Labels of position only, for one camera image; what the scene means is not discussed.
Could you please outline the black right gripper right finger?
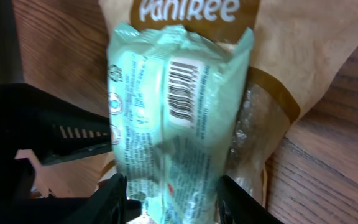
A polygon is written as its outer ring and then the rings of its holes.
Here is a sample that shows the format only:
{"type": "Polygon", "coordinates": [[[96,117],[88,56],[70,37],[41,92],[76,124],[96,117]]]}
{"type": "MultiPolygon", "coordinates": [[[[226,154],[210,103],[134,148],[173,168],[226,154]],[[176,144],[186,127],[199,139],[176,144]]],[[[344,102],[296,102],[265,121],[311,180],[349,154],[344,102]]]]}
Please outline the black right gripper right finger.
{"type": "Polygon", "coordinates": [[[283,224],[228,175],[218,180],[218,209],[223,224],[283,224]]]}

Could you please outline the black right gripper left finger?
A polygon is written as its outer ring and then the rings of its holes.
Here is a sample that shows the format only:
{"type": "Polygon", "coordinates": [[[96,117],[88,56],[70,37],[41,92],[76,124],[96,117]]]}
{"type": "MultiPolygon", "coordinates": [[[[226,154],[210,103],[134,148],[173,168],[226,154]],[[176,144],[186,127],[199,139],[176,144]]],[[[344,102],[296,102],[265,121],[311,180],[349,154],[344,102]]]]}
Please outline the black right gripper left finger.
{"type": "Polygon", "coordinates": [[[64,219],[67,224],[124,224],[127,178],[114,174],[78,210],[64,219]]]}

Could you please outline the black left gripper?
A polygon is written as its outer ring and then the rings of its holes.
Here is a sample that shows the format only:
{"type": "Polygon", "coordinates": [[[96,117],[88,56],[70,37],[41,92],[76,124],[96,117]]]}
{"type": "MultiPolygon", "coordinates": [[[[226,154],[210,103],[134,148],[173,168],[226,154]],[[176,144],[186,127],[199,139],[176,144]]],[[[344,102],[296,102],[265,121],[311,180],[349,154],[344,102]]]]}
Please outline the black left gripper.
{"type": "Polygon", "coordinates": [[[0,223],[54,223],[53,198],[32,199],[35,169],[16,159],[39,149],[43,166],[111,150],[109,119],[80,108],[52,111],[55,97],[25,83],[0,85],[0,223]]]}

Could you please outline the teal white pack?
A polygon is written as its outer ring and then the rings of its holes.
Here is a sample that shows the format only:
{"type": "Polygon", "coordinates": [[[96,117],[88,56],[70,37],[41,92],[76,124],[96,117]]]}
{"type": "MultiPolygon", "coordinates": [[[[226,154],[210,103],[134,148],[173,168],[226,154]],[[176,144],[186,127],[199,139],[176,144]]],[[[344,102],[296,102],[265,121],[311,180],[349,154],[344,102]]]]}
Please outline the teal white pack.
{"type": "Polygon", "coordinates": [[[212,223],[254,34],[233,52],[183,26],[119,24],[108,46],[109,119],[127,196],[157,223],[212,223]]]}

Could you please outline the brown mushroom packet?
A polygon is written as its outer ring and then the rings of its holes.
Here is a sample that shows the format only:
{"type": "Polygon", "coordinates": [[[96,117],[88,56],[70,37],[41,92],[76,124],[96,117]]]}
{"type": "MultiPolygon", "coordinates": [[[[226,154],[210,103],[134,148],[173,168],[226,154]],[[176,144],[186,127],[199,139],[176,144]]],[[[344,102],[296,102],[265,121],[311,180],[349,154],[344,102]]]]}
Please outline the brown mushroom packet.
{"type": "MultiPolygon", "coordinates": [[[[230,53],[246,29],[253,31],[222,176],[232,178],[264,208],[267,159],[292,124],[323,97],[358,45],[358,1],[102,0],[100,6],[109,41],[122,23],[139,32],[181,25],[230,53]]],[[[120,172],[114,155],[100,181],[115,173],[120,172]]],[[[130,222],[157,223],[142,206],[130,222]]],[[[220,223],[218,182],[212,223],[220,223]]]]}

